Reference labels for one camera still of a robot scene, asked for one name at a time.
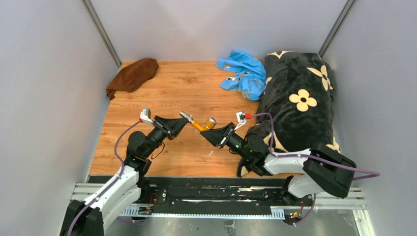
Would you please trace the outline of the blue plastic bag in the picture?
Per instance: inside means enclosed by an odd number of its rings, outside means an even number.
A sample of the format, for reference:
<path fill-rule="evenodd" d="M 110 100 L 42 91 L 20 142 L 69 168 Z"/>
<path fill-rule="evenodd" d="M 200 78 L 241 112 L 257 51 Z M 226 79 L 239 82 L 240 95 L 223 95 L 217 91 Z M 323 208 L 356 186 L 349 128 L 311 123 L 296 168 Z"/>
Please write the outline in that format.
<path fill-rule="evenodd" d="M 220 84 L 225 90 L 241 92 L 242 96 L 252 102 L 260 99 L 266 87 L 266 70 L 256 57 L 239 50 L 232 50 L 227 59 L 218 59 L 216 67 L 233 72 Z"/>

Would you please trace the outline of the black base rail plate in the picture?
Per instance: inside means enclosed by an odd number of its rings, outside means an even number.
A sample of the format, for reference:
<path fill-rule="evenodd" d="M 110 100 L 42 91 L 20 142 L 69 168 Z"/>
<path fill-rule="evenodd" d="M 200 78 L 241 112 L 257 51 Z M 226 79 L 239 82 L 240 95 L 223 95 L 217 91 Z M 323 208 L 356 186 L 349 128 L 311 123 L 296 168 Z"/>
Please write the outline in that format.
<path fill-rule="evenodd" d="M 156 185 L 157 189 L 163 190 L 165 188 L 178 187 L 178 190 L 174 193 L 175 197 L 180 199 L 198 199 L 198 200 L 226 200 L 231 199 L 233 201 L 238 200 L 238 197 L 229 197 L 230 192 L 220 193 L 219 189 L 231 189 L 233 192 L 241 190 L 243 188 L 260 188 L 265 191 L 268 188 L 275 190 L 275 193 L 270 193 L 266 196 L 268 200 L 284 202 L 287 206 L 298 206 L 300 202 L 308 196 L 302 198 L 296 198 L 290 196 L 289 193 L 284 192 L 283 187 L 285 180 L 282 178 L 227 178 L 227 177 L 149 177 L 150 181 L 150 194 L 147 200 L 141 199 L 136 202 L 145 203 L 148 202 L 148 210 L 151 209 L 151 204 L 157 204 L 158 195 L 155 190 L 151 188 L 152 185 Z M 299 220 L 306 215 L 303 214 L 303 210 L 295 210 L 294 214 L 284 219 L 287 222 L 292 220 Z M 137 222 L 152 217 L 119 217 L 117 220 L 122 222 Z"/>

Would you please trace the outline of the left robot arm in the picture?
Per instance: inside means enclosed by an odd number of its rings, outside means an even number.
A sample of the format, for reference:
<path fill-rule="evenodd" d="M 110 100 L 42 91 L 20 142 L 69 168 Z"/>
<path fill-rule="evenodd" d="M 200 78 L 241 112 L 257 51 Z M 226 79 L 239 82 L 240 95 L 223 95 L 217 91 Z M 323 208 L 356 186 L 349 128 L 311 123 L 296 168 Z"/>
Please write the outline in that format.
<path fill-rule="evenodd" d="M 121 160 L 116 174 L 84 200 L 70 202 L 61 236 L 103 236 L 129 205 L 150 199 L 149 180 L 145 178 L 151 165 L 149 157 L 165 139 L 176 138 L 188 120 L 142 116 L 139 122 L 152 126 L 152 131 L 147 135 L 141 131 L 132 132 L 128 137 L 126 158 Z"/>

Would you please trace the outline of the brown cloth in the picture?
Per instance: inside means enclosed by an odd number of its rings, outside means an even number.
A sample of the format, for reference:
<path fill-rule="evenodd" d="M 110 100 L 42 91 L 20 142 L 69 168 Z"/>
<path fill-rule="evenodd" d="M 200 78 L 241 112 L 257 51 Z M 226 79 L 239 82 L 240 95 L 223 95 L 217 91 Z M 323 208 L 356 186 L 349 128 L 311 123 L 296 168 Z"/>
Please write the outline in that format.
<path fill-rule="evenodd" d="M 158 69 L 157 60 L 152 58 L 143 58 L 122 68 L 106 87 L 107 97 L 113 100 L 116 91 L 136 91 L 145 82 L 152 79 Z"/>

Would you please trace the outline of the yellow brass water faucet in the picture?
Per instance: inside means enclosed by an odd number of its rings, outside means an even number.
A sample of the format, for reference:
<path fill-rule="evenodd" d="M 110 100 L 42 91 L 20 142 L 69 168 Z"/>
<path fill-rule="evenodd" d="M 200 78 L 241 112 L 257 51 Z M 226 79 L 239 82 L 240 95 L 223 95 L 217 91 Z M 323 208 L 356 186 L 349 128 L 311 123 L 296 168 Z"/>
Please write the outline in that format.
<path fill-rule="evenodd" d="M 191 126 L 195 127 L 198 131 L 207 131 L 215 128 L 217 122 L 214 118 L 207 118 L 207 120 L 200 124 L 196 120 L 191 121 Z"/>

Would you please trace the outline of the aluminium frame rail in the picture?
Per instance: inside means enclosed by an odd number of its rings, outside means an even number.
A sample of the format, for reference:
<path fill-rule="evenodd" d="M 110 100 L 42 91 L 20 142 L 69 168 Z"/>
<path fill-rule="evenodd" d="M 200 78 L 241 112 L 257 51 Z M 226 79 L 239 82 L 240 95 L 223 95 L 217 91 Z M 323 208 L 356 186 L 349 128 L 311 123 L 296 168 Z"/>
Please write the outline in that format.
<path fill-rule="evenodd" d="M 332 197 L 327 193 L 318 193 L 316 197 L 305 197 L 298 206 L 287 206 L 284 202 L 272 201 L 266 198 L 275 190 L 268 188 L 241 189 L 233 192 L 231 189 L 219 189 L 220 193 L 230 192 L 229 197 L 238 197 L 238 200 L 198 200 L 180 199 L 174 193 L 178 187 L 157 189 L 151 188 L 158 195 L 157 204 L 148 202 L 134 202 L 125 209 L 119 210 L 121 217 L 160 217 L 160 218 L 215 218 L 215 219 L 278 219 L 291 217 L 295 210 L 303 210 L 306 215 L 313 210 L 365 210 L 366 205 L 358 188 L 349 192 L 346 198 Z"/>

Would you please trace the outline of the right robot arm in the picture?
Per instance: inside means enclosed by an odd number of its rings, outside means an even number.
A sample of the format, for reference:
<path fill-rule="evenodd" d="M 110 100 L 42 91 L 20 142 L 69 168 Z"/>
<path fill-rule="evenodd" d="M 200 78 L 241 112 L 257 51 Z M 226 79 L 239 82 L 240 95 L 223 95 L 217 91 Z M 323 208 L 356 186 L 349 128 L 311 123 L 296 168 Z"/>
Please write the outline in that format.
<path fill-rule="evenodd" d="M 249 134 L 244 138 L 237 135 L 232 122 L 200 134 L 214 147 L 228 147 L 231 153 L 241 157 L 237 177 L 249 172 L 259 176 L 289 173 L 281 191 L 281 199 L 288 205 L 320 192 L 338 198 L 348 196 L 356 164 L 321 143 L 296 152 L 272 152 L 259 135 Z"/>

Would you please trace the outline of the silver threaded pipe fitting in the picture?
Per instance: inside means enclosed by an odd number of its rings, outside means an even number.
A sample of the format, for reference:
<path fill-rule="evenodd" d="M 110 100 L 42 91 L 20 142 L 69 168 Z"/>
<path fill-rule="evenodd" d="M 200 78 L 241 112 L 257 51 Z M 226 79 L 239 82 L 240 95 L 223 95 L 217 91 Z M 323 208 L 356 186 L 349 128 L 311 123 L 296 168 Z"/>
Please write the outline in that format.
<path fill-rule="evenodd" d="M 186 118 L 187 120 L 188 120 L 188 122 L 189 123 L 192 123 L 193 122 L 193 117 L 190 115 L 190 114 L 187 114 L 186 112 L 184 112 L 184 111 L 181 111 L 180 112 L 180 115 L 183 117 L 183 118 Z"/>

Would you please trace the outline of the black floral blanket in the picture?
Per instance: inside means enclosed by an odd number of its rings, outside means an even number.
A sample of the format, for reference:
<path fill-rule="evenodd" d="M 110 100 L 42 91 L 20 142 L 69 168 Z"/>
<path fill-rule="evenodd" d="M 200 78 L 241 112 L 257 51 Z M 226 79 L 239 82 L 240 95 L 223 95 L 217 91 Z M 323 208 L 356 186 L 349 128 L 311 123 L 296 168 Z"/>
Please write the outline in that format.
<path fill-rule="evenodd" d="M 340 151 L 333 133 L 337 83 L 331 66 L 317 53 L 277 51 L 265 56 L 265 69 L 259 117 L 246 136 L 260 136 L 274 152 L 318 143 Z"/>

